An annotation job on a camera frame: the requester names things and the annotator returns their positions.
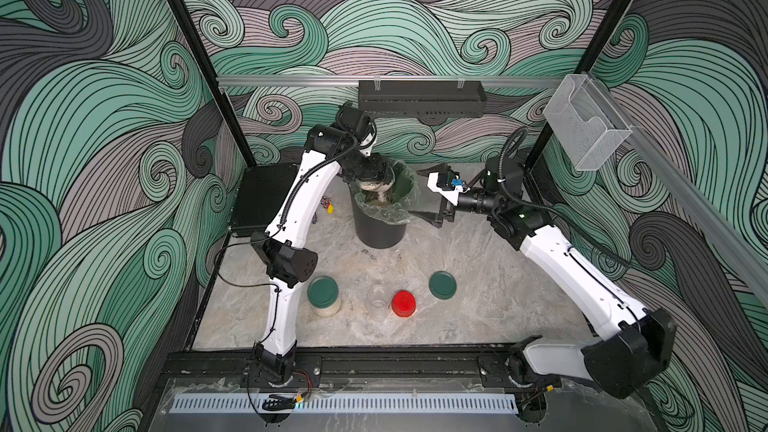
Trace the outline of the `green jar lid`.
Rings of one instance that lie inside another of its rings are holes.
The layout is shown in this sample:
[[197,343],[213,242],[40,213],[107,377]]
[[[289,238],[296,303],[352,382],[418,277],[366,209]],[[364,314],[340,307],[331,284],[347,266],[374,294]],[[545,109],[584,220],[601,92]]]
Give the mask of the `green jar lid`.
[[449,300],[457,292],[457,282],[447,271],[433,273],[429,278],[428,287],[430,293],[440,300]]

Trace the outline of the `red jar lid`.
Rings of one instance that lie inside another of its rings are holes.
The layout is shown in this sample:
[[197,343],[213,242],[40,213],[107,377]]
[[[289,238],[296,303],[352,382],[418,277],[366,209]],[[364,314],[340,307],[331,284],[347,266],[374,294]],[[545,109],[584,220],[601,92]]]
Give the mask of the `red jar lid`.
[[415,296],[407,290],[397,291],[391,301],[391,309],[398,317],[410,317],[416,311]]

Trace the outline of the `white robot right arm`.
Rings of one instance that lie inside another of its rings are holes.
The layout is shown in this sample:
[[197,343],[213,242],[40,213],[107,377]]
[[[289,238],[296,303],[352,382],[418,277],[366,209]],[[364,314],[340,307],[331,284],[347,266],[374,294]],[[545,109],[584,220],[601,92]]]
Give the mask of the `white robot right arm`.
[[439,228],[458,212],[484,215],[493,230],[543,270],[592,326],[581,342],[531,336],[512,351],[513,380],[541,384],[567,377],[624,399],[669,366],[677,325],[663,309],[651,310],[608,279],[552,222],[553,210],[506,191],[511,178],[486,172],[466,182],[446,164],[421,170],[440,207],[418,217]]

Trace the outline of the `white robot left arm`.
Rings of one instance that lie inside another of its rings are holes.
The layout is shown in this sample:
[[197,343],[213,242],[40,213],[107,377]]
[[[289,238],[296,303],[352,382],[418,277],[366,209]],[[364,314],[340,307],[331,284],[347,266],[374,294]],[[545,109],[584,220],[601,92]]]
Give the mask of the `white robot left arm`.
[[373,125],[313,127],[296,178],[264,237],[254,246],[266,265],[270,287],[267,328],[255,344],[255,358],[280,383],[292,375],[301,291],[318,263],[318,254],[307,249],[306,242],[326,189],[338,175],[384,189],[394,182],[390,163],[372,152],[376,135]]

